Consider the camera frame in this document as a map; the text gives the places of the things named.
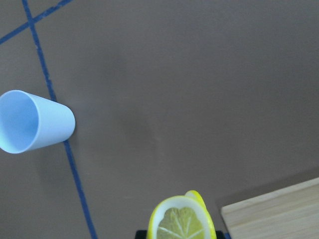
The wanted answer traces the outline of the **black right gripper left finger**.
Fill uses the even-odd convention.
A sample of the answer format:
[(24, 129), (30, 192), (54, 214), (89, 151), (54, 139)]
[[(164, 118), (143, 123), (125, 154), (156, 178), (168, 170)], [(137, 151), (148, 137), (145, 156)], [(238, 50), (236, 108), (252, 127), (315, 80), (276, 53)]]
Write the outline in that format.
[(135, 233), (135, 239), (147, 239), (147, 230), (137, 230)]

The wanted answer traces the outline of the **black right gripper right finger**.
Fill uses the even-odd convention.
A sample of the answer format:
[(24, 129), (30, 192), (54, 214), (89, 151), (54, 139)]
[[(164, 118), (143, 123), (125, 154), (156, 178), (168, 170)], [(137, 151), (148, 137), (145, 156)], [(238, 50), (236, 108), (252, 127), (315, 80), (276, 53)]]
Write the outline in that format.
[(217, 239), (225, 239), (224, 233), (222, 231), (216, 231)]

